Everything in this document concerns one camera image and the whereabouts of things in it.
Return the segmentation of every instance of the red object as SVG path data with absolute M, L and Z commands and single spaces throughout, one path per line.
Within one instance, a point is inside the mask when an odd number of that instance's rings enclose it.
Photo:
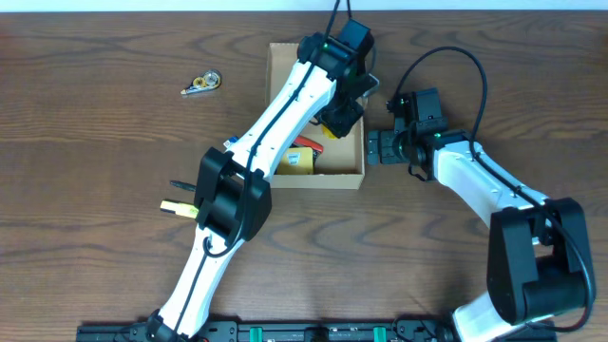
M 302 136 L 297 136 L 297 138 L 295 138 L 294 144 L 298 145 L 298 146 L 303 146 L 303 147 L 310 147 L 313 151 L 317 152 L 318 154 L 323 153 L 322 144 L 320 144 L 318 142 L 313 142 L 312 140 L 310 140 L 308 138 L 304 138 Z

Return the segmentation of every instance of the black pen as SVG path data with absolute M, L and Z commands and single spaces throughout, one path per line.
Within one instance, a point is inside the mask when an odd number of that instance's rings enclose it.
M 171 185 L 175 186 L 175 187 L 179 187 L 179 189 L 183 189 L 185 191 L 192 191 L 194 192 L 195 190 L 197 190 L 197 186 L 190 184 L 190 183 L 186 183 L 183 181 L 179 181 L 179 180 L 171 180 L 170 181 Z

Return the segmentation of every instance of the brown wood surface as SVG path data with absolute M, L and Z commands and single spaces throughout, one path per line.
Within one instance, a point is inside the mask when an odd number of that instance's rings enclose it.
M 367 129 L 409 64 L 468 48 L 489 80 L 479 139 L 495 161 L 586 211 L 608 323 L 608 12 L 356 13 L 373 29 L 382 82 Z M 171 295 L 194 224 L 159 211 L 194 181 L 209 146 L 264 109 L 267 46 L 322 30 L 328 13 L 0 15 L 0 340 L 70 341 L 83 322 L 133 321 Z M 335 27 L 341 27 L 344 15 Z M 179 92 L 217 68 L 224 84 Z M 404 90 L 440 88 L 470 128 L 479 75 L 436 56 Z M 359 191 L 274 190 L 257 237 L 234 257 L 213 314 L 243 320 L 437 314 L 485 290 L 487 228 L 449 189 L 404 166 L 368 167 Z M 568 315 L 571 322 L 580 313 Z

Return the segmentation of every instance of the white wall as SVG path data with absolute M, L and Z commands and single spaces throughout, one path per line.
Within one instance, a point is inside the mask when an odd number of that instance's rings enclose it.
M 353 10 L 608 10 L 608 0 L 351 0 Z M 7 11 L 330 10 L 333 0 L 0 0 Z

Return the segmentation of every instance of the open box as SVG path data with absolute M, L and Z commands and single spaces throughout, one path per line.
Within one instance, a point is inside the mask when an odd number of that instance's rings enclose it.
M 271 43 L 268 49 L 266 72 L 266 105 L 275 99 L 285 85 L 295 60 L 298 44 Z M 273 188 L 299 189 L 358 189 L 365 176 L 363 148 L 363 119 L 360 119 L 348 136 L 330 139 L 321 126 L 308 124 L 300 133 L 323 145 L 314 164 L 314 175 L 274 175 Z

